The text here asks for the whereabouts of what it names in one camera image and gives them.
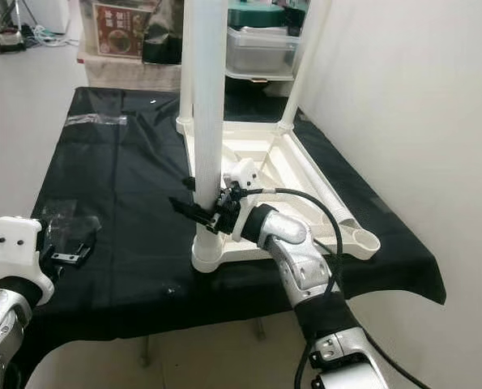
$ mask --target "white tube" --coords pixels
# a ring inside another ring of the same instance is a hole
[[[212,209],[221,181],[228,0],[194,0],[192,8],[194,200]],[[221,251],[221,238],[198,226],[192,250],[194,266],[200,271],[215,270]]]
[[[332,186],[327,185],[322,180],[314,167],[310,164],[307,158],[305,158],[304,154],[302,154],[301,150],[295,144],[295,141],[291,138],[291,136],[284,134],[282,139],[300,164],[305,176],[309,179],[309,182],[313,188],[317,191],[322,203],[329,208],[336,221],[338,223],[342,223],[347,220],[355,221],[356,219],[342,202],[341,198],[338,196]]]
[[[291,93],[289,94],[288,103],[282,115],[282,119],[279,122],[279,128],[283,130],[292,130],[296,111],[298,110],[298,101],[302,96],[302,92],[305,85],[305,77],[309,73],[309,68],[313,62],[314,55],[318,50],[318,44],[322,37],[323,28],[327,22],[327,17],[331,10],[332,0],[317,0],[312,6],[318,8],[320,4],[324,7],[323,13],[317,21],[316,28],[309,33],[307,40],[307,46],[305,47],[304,55],[301,59],[298,72],[296,73],[295,82],[292,85]],[[314,11],[315,8],[311,7],[309,12]]]
[[[194,0],[185,0],[183,11],[183,49],[181,52],[181,91],[179,101],[180,122],[192,118],[192,7]]]

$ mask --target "green lid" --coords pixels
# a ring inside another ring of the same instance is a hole
[[[231,27],[280,27],[284,25],[284,9],[275,4],[256,0],[229,0],[228,26]]]

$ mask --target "white vertical pole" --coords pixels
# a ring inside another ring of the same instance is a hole
[[[183,48],[181,52],[181,92],[178,123],[192,119],[192,7],[194,0],[185,0],[183,11]]]
[[[298,72],[296,73],[295,82],[292,85],[291,93],[289,94],[288,103],[282,115],[282,119],[279,122],[278,127],[282,130],[292,130],[294,128],[293,122],[295,120],[296,111],[298,110],[298,101],[302,96],[302,92],[305,85],[305,77],[309,73],[311,63],[313,62],[314,55],[318,50],[318,44],[320,38],[322,37],[323,28],[327,22],[327,17],[331,10],[332,0],[317,0],[314,2],[309,9],[310,12],[322,11],[321,16],[316,22],[315,29],[311,31],[308,35],[308,40],[306,42],[304,56],[301,59]]]
[[[205,209],[212,209],[220,192],[227,16],[228,0],[194,0],[194,201]],[[198,225],[194,266],[200,271],[215,270],[221,251],[222,239]]]

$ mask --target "cardboard box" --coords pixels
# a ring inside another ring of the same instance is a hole
[[[93,3],[99,55],[141,58],[150,11]]]

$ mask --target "black cloth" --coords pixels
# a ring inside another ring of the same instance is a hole
[[[190,201],[181,184],[189,171],[175,127],[178,105],[173,93],[76,90],[32,215],[41,217],[52,201],[66,200],[74,216],[97,216],[102,229],[87,264],[67,269],[51,301],[35,310],[15,358],[24,382],[46,353],[71,340],[143,336],[290,309],[270,259],[227,263],[211,274],[192,268],[195,225],[168,201]],[[261,92],[227,95],[225,117],[275,122],[284,105],[285,99]],[[446,292],[431,253],[320,130],[298,118],[295,132],[382,244],[367,262],[345,256],[345,296],[403,289],[443,303]]]

